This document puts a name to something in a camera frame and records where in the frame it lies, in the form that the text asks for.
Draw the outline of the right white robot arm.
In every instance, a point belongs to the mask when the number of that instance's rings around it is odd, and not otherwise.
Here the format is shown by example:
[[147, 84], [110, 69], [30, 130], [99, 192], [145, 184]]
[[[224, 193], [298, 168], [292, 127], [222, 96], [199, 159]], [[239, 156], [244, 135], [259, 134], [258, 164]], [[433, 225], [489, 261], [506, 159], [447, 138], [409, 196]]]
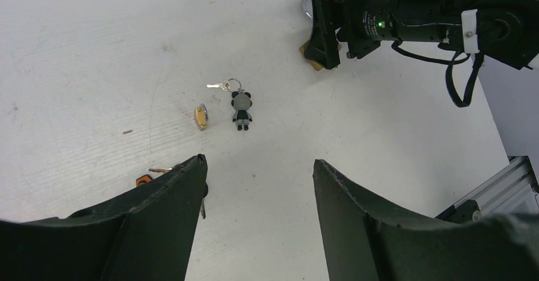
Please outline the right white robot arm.
[[437, 43], [515, 69], [538, 67], [538, 0], [306, 0], [312, 31], [306, 59], [324, 69], [364, 58], [383, 41]]

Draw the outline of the orange black padlock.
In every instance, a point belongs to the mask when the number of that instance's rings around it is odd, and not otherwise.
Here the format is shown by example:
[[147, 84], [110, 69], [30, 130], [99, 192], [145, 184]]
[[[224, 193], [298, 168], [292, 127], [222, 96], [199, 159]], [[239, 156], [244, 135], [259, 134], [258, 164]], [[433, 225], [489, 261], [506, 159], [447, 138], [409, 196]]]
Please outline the orange black padlock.
[[135, 186], [139, 187], [139, 186], [141, 186], [143, 184], [147, 184], [147, 183], [151, 182], [152, 180], [153, 180], [153, 177], [150, 176], [149, 174], [142, 175], [142, 176], [140, 176], [139, 178], [137, 178], [135, 180]]

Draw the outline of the black key bunch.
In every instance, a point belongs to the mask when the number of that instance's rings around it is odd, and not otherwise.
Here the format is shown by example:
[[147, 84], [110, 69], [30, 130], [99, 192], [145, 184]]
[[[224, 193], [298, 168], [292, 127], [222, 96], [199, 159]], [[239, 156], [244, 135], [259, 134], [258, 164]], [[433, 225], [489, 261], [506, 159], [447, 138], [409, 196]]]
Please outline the black key bunch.
[[[158, 174], [163, 174], [163, 175], [171, 172], [172, 170], [173, 168], [149, 168], [148, 169], [150, 173], [158, 173]], [[176, 175], [172, 175], [171, 178], [182, 181], [180, 172]], [[201, 207], [200, 207], [200, 216], [202, 219], [206, 219], [207, 217], [206, 208], [205, 208], [205, 198], [207, 197], [208, 192], [209, 192], [209, 186], [207, 183], [205, 183], [203, 197], [201, 198]]]

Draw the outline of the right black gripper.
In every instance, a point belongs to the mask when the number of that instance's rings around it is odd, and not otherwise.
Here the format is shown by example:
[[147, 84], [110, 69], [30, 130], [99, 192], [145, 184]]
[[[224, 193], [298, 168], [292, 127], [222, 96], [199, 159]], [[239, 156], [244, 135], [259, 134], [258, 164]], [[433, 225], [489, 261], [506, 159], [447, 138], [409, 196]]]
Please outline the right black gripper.
[[338, 43], [347, 45], [348, 59], [362, 59], [380, 47], [381, 16], [370, 1], [313, 0], [319, 26], [325, 33], [334, 31]]

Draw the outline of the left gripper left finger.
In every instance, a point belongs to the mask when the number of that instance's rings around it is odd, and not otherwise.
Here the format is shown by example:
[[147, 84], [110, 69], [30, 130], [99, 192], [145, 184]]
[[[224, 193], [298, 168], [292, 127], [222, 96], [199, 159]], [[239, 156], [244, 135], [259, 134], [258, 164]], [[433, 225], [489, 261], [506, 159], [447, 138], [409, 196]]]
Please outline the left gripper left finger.
[[1, 279], [184, 280], [207, 171], [198, 154], [66, 218], [2, 221]]

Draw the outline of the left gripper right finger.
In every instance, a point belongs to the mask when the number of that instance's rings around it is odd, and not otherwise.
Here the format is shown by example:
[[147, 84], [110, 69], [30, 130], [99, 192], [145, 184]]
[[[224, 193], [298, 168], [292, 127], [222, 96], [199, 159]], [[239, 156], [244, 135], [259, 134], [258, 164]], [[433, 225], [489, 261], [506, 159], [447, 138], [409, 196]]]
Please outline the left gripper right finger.
[[405, 209], [316, 160], [313, 182], [331, 280], [537, 280], [538, 216], [455, 224]]

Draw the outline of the small brass padlock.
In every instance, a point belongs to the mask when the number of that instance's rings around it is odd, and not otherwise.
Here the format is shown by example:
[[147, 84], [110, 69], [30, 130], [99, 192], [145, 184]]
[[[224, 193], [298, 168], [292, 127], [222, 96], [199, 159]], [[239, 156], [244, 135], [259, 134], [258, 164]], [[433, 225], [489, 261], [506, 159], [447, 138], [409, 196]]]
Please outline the small brass padlock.
[[208, 128], [208, 113], [205, 104], [200, 104], [194, 109], [194, 121], [199, 130]]

